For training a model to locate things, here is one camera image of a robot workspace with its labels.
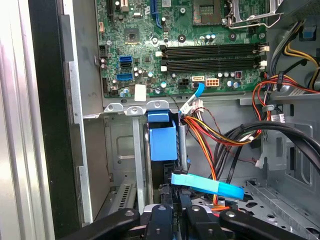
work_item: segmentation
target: pcie slot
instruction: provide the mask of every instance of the pcie slot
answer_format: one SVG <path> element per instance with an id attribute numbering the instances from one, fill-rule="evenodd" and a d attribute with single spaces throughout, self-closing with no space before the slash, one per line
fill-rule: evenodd
<path id="1" fill-rule="evenodd" d="M 239 70 L 256 69 L 259 67 L 260 58 L 241 58 L 241 59 L 210 59 L 193 61 L 162 61 L 162 66 L 171 73 L 212 71 L 212 70 Z"/>
<path id="2" fill-rule="evenodd" d="M 205 46 L 160 46 L 162 56 L 168 59 L 224 57 L 224 56 L 250 56 L 258 55 L 266 51 L 265 45 L 250 44 L 228 44 L 228 45 L 205 45 Z"/>
<path id="3" fill-rule="evenodd" d="M 108 18 L 111 20 L 111 23 L 115 21 L 115 9 L 114 9 L 114 2 L 112 0 L 106 0 L 106 12 Z"/>

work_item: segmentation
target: black connector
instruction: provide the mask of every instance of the black connector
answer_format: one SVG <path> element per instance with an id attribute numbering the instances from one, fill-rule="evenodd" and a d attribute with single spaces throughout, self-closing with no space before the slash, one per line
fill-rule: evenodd
<path id="1" fill-rule="evenodd" d="M 178 82 L 178 88 L 179 89 L 186 89 L 189 86 L 189 79 L 188 78 L 183 78 L 180 79 Z"/>
<path id="2" fill-rule="evenodd" d="M 282 89 L 282 83 L 284 82 L 284 72 L 281 71 L 279 72 L 279 75 L 278 75 L 278 80 L 276 82 L 276 89 L 278 92 L 280 92 L 280 90 Z"/>

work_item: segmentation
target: ventilation holes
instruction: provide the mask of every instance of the ventilation holes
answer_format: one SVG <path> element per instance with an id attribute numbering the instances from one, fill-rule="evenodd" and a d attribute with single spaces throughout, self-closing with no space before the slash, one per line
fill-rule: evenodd
<path id="1" fill-rule="evenodd" d="M 128 194 L 129 194 L 129 189 L 130 189 L 130 186 L 125 186 L 125 189 L 124 189 L 124 192 L 123 192 L 123 195 L 122 195 L 121 202 L 120 202 L 118 210 L 124 208 L 124 206 L 126 204 L 126 200 L 127 200 Z"/>

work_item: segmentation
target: yellow wire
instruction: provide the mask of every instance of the yellow wire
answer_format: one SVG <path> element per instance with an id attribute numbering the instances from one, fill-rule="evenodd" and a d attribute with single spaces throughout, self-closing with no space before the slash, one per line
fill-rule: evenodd
<path id="1" fill-rule="evenodd" d="M 218 133 L 217 131 L 213 130 L 211 127 L 209 127 L 209 126 L 206 125 L 203 121 L 200 121 L 200 120 L 197 119 L 197 118 L 194 118 L 194 117 L 192 117 L 192 116 L 187 116 L 187 117 L 185 117 L 185 118 L 190 118 L 190 119 L 193 119 L 193 120 L 197 121 L 197 122 L 200 123 L 201 125 L 205 126 L 210 132 L 218 135 L 221 139 L 223 139 L 223 140 L 225 140 L 225 141 L 227 141 L 227 142 L 229 142 L 229 143 L 232 143 L 232 144 L 235 144 L 235 145 L 238 145 L 238 146 L 242 146 L 242 145 L 246 145 L 246 144 L 251 143 L 251 141 L 244 141 L 244 142 L 242 142 L 242 141 L 233 141 L 232 139 L 227 138 L 227 137 L 221 135 L 220 133 Z"/>
<path id="2" fill-rule="evenodd" d="M 274 76 L 270 77 L 270 79 L 276 79 L 278 76 L 279 75 L 274 75 Z M 284 75 L 284 77 L 287 79 L 290 79 L 291 81 L 293 81 L 297 84 L 297 82 L 293 78 L 289 77 L 288 75 Z"/>
<path id="3" fill-rule="evenodd" d="M 311 82 L 310 82 L 310 87 L 312 88 L 312 86 L 314 85 L 314 82 L 317 80 L 317 73 L 319 71 L 319 64 L 317 63 L 317 61 L 313 57 L 311 57 L 310 55 L 308 55 L 302 51 L 292 49 L 291 42 L 285 47 L 284 53 L 289 56 L 292 56 L 292 57 L 298 57 L 298 58 L 303 58 L 303 59 L 309 60 L 316 65 L 316 70 L 315 70 L 313 77 L 311 79 Z"/>

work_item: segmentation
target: integrated circuit chip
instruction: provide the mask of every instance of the integrated circuit chip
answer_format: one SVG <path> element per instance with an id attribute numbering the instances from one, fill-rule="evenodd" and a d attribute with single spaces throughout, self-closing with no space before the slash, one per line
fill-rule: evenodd
<path id="1" fill-rule="evenodd" d="M 221 0 L 193 0 L 193 25 L 221 24 Z"/>
<path id="2" fill-rule="evenodd" d="M 138 44 L 140 41 L 139 28 L 124 29 L 124 44 Z"/>

